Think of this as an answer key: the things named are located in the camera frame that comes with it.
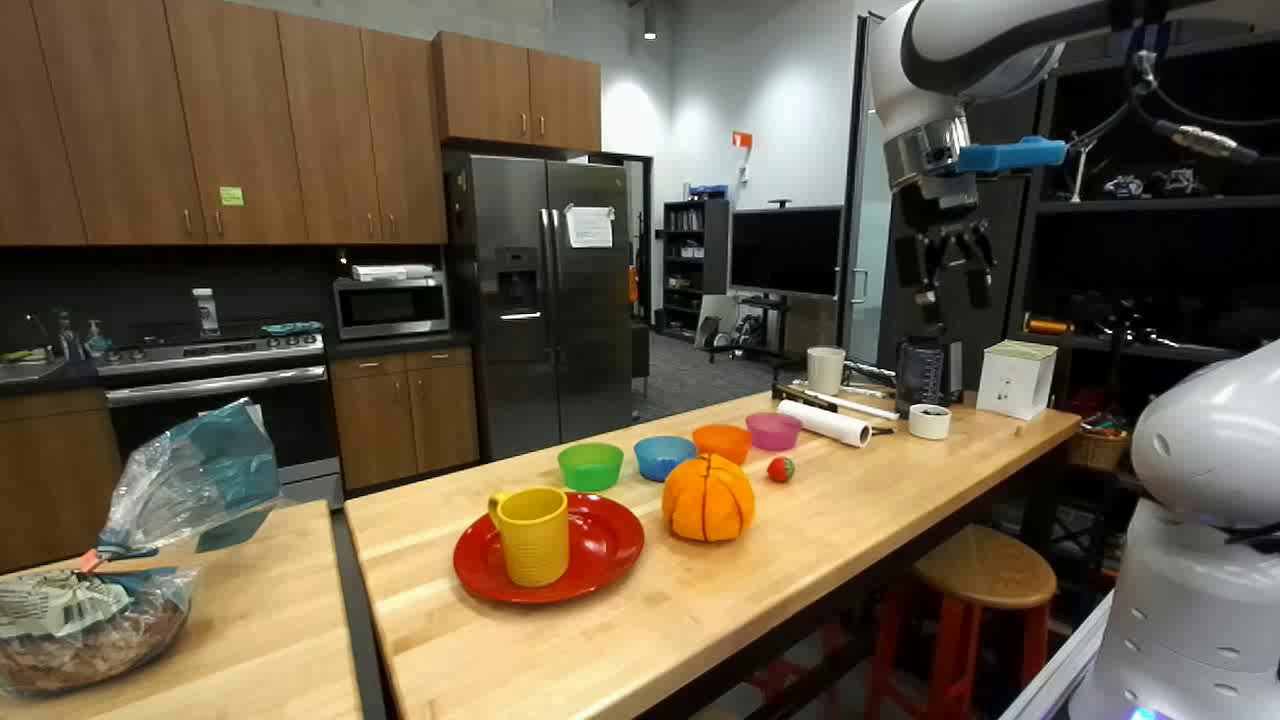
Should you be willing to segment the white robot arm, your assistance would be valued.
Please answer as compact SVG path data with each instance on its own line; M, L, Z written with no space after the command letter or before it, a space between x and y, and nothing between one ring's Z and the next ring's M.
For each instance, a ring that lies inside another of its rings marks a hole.
M908 279L984 233L988 172L1051 168L1058 139L979 146L966 107L1044 80L1062 43L1202 0L903 0L871 31L871 100ZM1280 720L1280 346L1216 360L1130 430L1130 514L1073 720Z

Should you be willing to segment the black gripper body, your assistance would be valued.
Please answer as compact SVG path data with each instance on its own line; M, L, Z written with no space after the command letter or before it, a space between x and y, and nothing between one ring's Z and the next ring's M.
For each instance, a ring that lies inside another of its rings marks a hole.
M892 242L896 285L912 294L912 305L925 316L940 316L945 276L960 271L966 305L988 309L996 288L988 219L973 206L945 210L921 188L898 188L896 214L903 219L903 233Z

